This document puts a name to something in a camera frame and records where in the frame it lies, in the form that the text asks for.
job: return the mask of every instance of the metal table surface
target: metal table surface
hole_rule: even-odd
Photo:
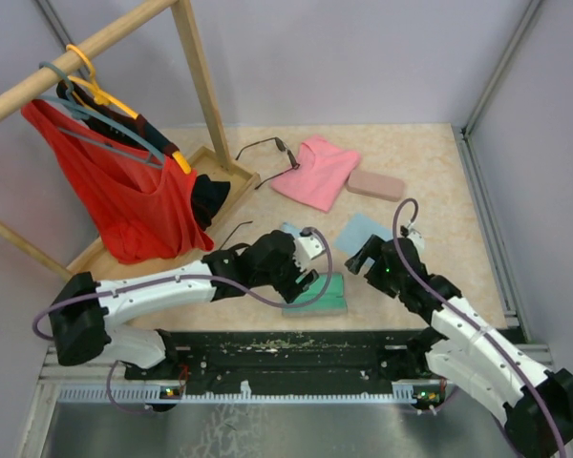
[[[514,456],[489,412],[458,393],[437,416],[403,405],[187,405],[150,418],[55,406],[43,458]]]

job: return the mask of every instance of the gray wall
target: gray wall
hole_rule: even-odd
[[[80,41],[138,0],[53,0]],[[464,124],[523,0],[193,0],[228,124]],[[203,123],[169,12],[95,60],[161,127]]]
[[[0,2],[0,93],[59,53],[31,2]],[[0,219],[61,261],[95,231],[53,152],[20,114],[0,123]],[[61,284],[0,239],[0,458],[15,453],[46,349],[32,317]]]
[[[573,372],[573,0],[549,0],[474,133],[536,338]]]

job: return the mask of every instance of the red shirt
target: red shirt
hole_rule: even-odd
[[[214,248],[214,241],[195,222],[191,210],[195,170],[186,175],[169,157],[162,169],[156,169],[64,134],[57,128],[131,156],[148,156],[146,151],[87,129],[43,100],[28,103],[21,114],[53,148],[104,245],[119,262],[174,258],[193,248]]]

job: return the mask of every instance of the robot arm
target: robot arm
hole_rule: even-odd
[[[255,288],[271,285],[292,302],[318,279],[308,267],[324,253],[310,234],[294,238],[281,231],[254,244],[218,250],[176,269],[135,279],[94,281],[89,272],[75,275],[54,303],[78,296],[90,299],[49,314],[57,359],[77,365],[102,356],[141,369],[173,359],[176,349],[164,331],[125,325],[133,318],[177,305],[243,296],[244,291],[218,278]]]
[[[503,355],[486,336],[494,339],[541,395],[565,443],[573,439],[573,375],[565,369],[554,373],[521,353],[473,309],[452,283],[429,274],[418,250],[424,243],[412,227],[401,228],[399,246],[415,273],[458,312],[472,319],[479,330],[433,297],[403,265],[393,240],[371,236],[346,262],[358,274],[368,258],[374,264],[365,274],[368,283],[398,299],[430,327],[408,344],[410,361],[419,373],[434,374],[485,406],[504,427],[510,441],[524,456],[551,456],[557,451],[540,406]]]

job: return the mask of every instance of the green sponge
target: green sponge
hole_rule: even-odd
[[[322,274],[308,291],[302,293],[293,303],[302,303],[318,296],[323,285],[327,281],[327,274]],[[283,317],[318,317],[327,315],[343,315],[348,313],[346,300],[344,299],[344,277],[342,274],[331,274],[329,288],[321,299],[305,307],[283,308]]]

